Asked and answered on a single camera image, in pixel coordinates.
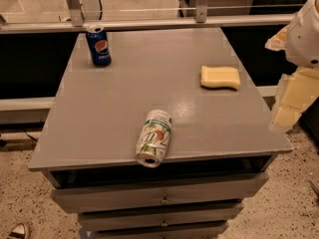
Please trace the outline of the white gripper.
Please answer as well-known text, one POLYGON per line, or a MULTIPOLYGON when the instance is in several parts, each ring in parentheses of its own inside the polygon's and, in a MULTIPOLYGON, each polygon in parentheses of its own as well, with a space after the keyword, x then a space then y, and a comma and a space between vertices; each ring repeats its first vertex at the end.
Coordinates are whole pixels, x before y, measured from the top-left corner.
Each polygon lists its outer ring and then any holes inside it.
POLYGON ((292 129, 319 97, 318 6, 319 0, 307 0, 289 26, 265 43, 271 51, 285 49, 286 59, 301 66, 291 76, 283 74, 279 80, 272 109, 272 125, 276 129, 292 129))

